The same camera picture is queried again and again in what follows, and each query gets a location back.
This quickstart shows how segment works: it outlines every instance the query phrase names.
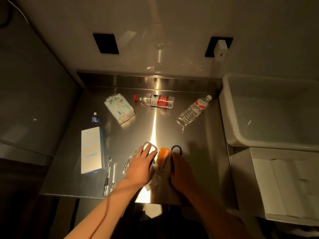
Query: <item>plastic bottle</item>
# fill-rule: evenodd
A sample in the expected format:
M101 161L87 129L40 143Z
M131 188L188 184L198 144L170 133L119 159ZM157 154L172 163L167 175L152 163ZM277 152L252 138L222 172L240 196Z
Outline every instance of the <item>plastic bottle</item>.
M92 123L100 123L99 118L96 114L96 112L94 112L93 116L92 116Z
M147 106L156 106L156 107L163 107L163 108L174 108L174 101L175 98L172 96L161 96L147 93L143 97L138 97L137 95L133 96L135 101L140 101L142 104Z
M177 122L181 123L183 126L190 124L207 107L208 102L211 99L212 97L210 95L206 96L205 98L199 98L189 108L180 114Z

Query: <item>person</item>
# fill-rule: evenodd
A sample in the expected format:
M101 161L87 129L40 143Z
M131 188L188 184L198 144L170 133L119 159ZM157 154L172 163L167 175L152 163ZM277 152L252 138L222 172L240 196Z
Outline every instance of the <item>person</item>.
M65 238L108 239L135 193L153 176L150 162L157 151L149 154L151 146L139 148L115 189L89 213ZM174 187L190 201L200 215L213 238L253 238L243 224L229 214L196 182L191 166L177 153L172 152L174 172L171 181Z

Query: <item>white charger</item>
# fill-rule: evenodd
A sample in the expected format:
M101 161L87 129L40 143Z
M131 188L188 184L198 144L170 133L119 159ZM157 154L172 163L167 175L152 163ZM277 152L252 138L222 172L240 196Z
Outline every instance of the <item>white charger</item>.
M214 48L215 61L222 61L228 51L225 40L218 40Z

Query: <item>metal backsplash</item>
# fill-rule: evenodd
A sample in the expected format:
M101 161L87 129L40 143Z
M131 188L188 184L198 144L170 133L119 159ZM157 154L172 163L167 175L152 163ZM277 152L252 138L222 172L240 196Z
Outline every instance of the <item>metal backsplash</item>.
M103 86L135 89L156 89L168 91L218 93L221 79L184 76L133 75L126 73L93 73L78 71L86 86Z

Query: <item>person's left hand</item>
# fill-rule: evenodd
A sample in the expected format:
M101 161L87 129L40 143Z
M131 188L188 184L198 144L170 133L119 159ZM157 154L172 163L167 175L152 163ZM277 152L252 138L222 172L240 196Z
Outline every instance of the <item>person's left hand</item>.
M145 186L152 178L154 174L153 166L149 169L150 162L156 156L157 151L153 151L150 154L151 145L148 145L143 151L141 146L136 155L130 160L130 164L126 169L125 178L130 181L136 188Z

